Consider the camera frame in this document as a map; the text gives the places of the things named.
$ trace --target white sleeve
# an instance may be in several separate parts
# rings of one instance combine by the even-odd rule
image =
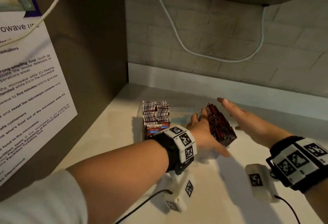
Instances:
[[[0,203],[0,224],[87,224],[84,195],[60,170]]]

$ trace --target wristband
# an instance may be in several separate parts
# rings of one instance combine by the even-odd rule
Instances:
[[[328,177],[328,152],[312,139],[291,136],[273,145],[270,153],[266,161],[285,187],[305,193]]]
[[[193,162],[197,154],[195,138],[182,126],[167,128],[147,139],[157,141],[166,149],[169,157],[167,172],[174,170],[177,175],[181,174]]]

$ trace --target white cable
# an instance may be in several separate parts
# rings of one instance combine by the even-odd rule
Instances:
[[[54,0],[54,2],[51,4],[51,6],[49,7],[49,9],[44,13],[44,15],[42,15],[41,19],[39,20],[38,23],[35,23],[33,28],[27,32],[26,34],[24,34],[23,36],[19,37],[19,38],[16,38],[14,40],[10,40],[8,42],[5,42],[5,43],[2,43],[0,45],[0,48],[6,46],[6,45],[10,45],[14,42],[17,42],[19,40],[22,40],[23,38],[27,37],[28,35],[30,35],[42,22],[43,20],[51,13],[51,11],[55,8],[55,6],[57,5],[57,3],[59,2],[59,0]]]
[[[236,63],[236,62],[241,62],[241,61],[245,61],[249,58],[251,58],[252,56],[254,56],[262,47],[262,44],[263,44],[263,41],[264,41],[264,16],[265,16],[265,10],[266,10],[266,7],[263,8],[263,13],[262,13],[262,19],[261,19],[261,41],[260,43],[258,44],[258,47],[256,48],[256,50],[249,56],[243,58],[243,59],[239,59],[239,60],[226,60],[226,59],[222,59],[222,58],[219,58],[219,57],[215,57],[215,56],[208,56],[208,55],[203,55],[203,54],[199,54],[199,53],[196,53],[196,52],[192,52],[190,51],[188,48],[185,47],[185,45],[183,44],[179,34],[178,34],[178,31],[176,30],[175,28],[175,25],[173,23],[173,20],[169,14],[169,12],[167,11],[164,3],[162,0],[159,0],[159,2],[161,3],[167,17],[169,18],[170,22],[171,22],[171,25],[173,27],[173,30],[175,32],[175,35],[176,37],[178,38],[181,46],[183,47],[183,49],[185,49],[187,52],[189,52],[190,54],[193,54],[193,55],[196,55],[196,56],[202,56],[202,57],[207,57],[208,59],[214,59],[214,60],[218,60],[218,61],[222,61],[222,62],[229,62],[229,63]]]

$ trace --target paper sign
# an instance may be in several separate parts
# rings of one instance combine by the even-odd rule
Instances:
[[[40,19],[0,13],[0,43]],[[47,28],[0,48],[0,185],[77,115]]]

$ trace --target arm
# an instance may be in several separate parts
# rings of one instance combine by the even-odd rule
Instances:
[[[189,130],[198,148],[215,149],[224,156],[228,151],[210,134],[206,110],[201,120],[191,119]],[[67,170],[84,193],[88,223],[112,223],[137,201],[166,172],[166,150],[147,140],[83,160]]]
[[[275,143],[292,136],[291,133],[240,109],[226,99],[218,98],[218,101],[239,124],[236,129],[244,131],[260,145],[270,149]],[[313,186],[304,195],[321,220],[328,224],[328,179]]]

